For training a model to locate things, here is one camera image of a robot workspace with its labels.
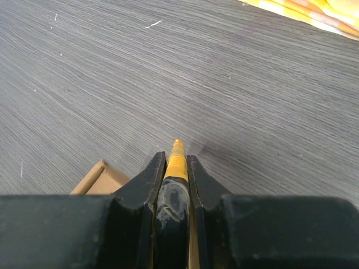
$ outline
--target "clamp jaw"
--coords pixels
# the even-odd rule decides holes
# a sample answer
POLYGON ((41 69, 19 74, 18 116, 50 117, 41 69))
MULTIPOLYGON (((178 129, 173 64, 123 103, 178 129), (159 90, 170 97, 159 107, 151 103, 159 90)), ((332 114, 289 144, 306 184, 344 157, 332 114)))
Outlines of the clamp jaw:
POLYGON ((0 196, 2 268, 357 269, 359 212, 232 194, 178 140, 111 195, 0 196))

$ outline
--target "gray carpet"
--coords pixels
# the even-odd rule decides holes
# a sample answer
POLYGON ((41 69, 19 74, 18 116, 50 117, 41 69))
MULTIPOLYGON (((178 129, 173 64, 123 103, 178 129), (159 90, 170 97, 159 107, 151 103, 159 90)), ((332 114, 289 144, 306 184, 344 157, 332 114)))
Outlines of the gray carpet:
POLYGON ((179 137, 232 192, 359 205, 358 42, 234 0, 0 0, 0 30, 0 193, 179 137))

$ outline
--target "brown cardboard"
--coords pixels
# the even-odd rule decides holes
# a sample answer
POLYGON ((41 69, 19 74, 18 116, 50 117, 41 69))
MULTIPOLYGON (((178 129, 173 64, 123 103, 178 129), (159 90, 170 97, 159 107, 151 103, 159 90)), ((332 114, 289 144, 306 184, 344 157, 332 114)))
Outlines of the brown cardboard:
POLYGON ((190 207, 190 245, 188 252, 188 269, 199 269, 200 260, 198 253, 198 238, 196 227, 195 207, 191 199, 190 207))
POLYGON ((129 181, 128 176, 102 160, 88 172, 71 194, 110 194, 129 181))

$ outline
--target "yellow fabric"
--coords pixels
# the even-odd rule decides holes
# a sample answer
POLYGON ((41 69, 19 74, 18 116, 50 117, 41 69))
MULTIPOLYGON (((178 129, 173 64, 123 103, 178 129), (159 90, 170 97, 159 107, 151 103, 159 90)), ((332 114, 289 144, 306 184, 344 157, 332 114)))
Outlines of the yellow fabric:
POLYGON ((241 2, 359 40, 359 0, 246 0, 241 2))

